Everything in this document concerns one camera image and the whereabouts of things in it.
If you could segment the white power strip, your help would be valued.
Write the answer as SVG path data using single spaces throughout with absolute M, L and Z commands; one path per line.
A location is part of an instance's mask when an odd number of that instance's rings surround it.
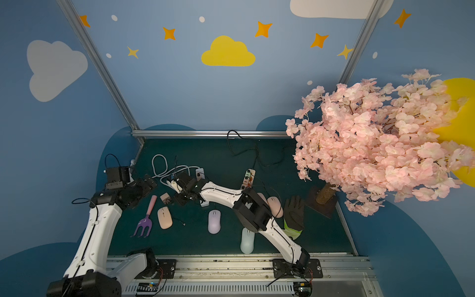
M 207 183 L 207 180 L 205 179 L 205 173 L 203 168 L 198 168 L 195 170 L 195 175 L 197 179 L 197 184 L 199 186 L 199 190 L 202 190 L 204 185 Z M 201 194 L 199 194 L 199 202 L 201 207 L 207 207 L 209 206 L 209 202 L 206 201 Z

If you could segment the pink charger adapter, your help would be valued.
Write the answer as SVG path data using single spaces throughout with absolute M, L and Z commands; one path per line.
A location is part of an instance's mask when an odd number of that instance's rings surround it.
M 169 205 L 173 203 L 171 196 L 168 193 L 164 193 L 160 196 L 160 199 L 164 205 Z

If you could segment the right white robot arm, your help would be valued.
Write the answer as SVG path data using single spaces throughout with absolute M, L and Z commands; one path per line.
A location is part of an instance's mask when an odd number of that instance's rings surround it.
M 176 191 L 174 200 L 180 205 L 192 200 L 208 201 L 233 209 L 243 227 L 263 235 L 277 248 L 287 261 L 291 274 L 304 277 L 308 272 L 309 253 L 284 233 L 270 206 L 253 188 L 229 189 L 207 179 L 198 181 L 186 172 L 180 172 L 166 184 Z

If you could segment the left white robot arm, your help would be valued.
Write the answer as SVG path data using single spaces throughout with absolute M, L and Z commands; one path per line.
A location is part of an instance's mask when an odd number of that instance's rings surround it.
M 136 277 L 161 276 L 151 248 L 132 251 L 115 269 L 106 269 L 111 240 L 122 213 L 135 207 L 156 185 L 149 176 L 129 184 L 117 182 L 88 200 L 89 220 L 79 248 L 63 278 L 49 284 L 48 297 L 119 297 Z

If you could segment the purple pink garden fork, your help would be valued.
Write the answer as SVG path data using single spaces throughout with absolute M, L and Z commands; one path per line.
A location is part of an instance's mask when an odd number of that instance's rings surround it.
M 150 231 L 151 231 L 152 226 L 153 226 L 152 220 L 150 219 L 150 215 L 151 215 L 152 210 L 155 206 L 157 198 L 158 198 L 157 195 L 153 195 L 151 197 L 150 202 L 148 204 L 148 209 L 147 209 L 146 215 L 142 220 L 140 220 L 138 222 L 136 230 L 135 230 L 134 234 L 132 235 L 132 237 L 136 236 L 138 234 L 139 230 L 141 231 L 141 234 L 139 235 L 139 237 L 146 238 L 146 237 L 149 236 Z

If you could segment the cream red power strip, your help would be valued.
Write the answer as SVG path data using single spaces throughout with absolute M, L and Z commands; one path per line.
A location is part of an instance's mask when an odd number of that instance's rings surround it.
M 256 171 L 254 169 L 246 170 L 246 173 L 245 173 L 242 185 L 241 185 L 242 190 L 252 187 L 253 182 L 254 182 L 254 178 L 255 178 L 255 174 L 256 174 Z

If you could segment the black green work glove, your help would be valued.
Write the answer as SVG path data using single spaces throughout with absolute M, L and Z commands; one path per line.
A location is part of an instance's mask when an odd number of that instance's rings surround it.
M 299 196 L 287 199 L 284 206 L 284 232 L 292 240 L 300 237 L 304 230 L 305 202 Z

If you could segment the pink cherry blossom tree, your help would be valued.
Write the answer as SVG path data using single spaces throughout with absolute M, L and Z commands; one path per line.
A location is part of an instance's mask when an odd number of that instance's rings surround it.
M 383 207 L 388 194 L 395 202 L 430 202 L 459 188 L 454 173 L 474 168 L 475 151 L 437 133 L 457 115 L 447 86 L 427 69 L 407 79 L 398 87 L 364 79 L 332 93 L 318 86 L 303 97 L 303 107 L 286 121 L 300 179 L 317 172 L 346 194 L 348 210 L 365 217 Z

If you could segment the purple wireless mouse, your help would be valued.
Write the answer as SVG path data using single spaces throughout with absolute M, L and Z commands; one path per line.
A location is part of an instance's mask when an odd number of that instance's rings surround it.
M 221 212 L 219 210 L 211 210 L 208 216 L 208 231 L 215 235 L 221 230 Z

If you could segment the beige pink wireless mouse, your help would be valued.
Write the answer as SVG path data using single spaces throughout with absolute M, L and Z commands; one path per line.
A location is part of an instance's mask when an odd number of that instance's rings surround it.
M 169 229 L 173 225 L 173 219 L 168 207 L 162 207 L 157 211 L 158 222 L 163 230 Z

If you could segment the aluminium frame rail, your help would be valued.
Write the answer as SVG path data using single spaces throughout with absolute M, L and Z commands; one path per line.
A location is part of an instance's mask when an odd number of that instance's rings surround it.
M 288 137 L 284 131 L 185 131 L 185 130 L 132 130 L 133 137 L 146 139 L 225 139 L 243 137 L 246 139 L 280 139 Z

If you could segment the light green wireless mouse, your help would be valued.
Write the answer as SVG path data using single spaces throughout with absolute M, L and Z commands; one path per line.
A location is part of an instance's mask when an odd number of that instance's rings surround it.
M 242 229 L 240 249 L 244 254 L 251 254 L 254 250 L 255 233 L 247 228 Z

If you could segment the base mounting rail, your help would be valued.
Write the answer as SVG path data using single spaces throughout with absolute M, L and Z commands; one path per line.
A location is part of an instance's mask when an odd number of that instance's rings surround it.
M 312 253 L 304 278 L 283 274 L 273 254 L 158 256 L 163 280 L 133 279 L 125 297 L 380 297 L 368 257 Z

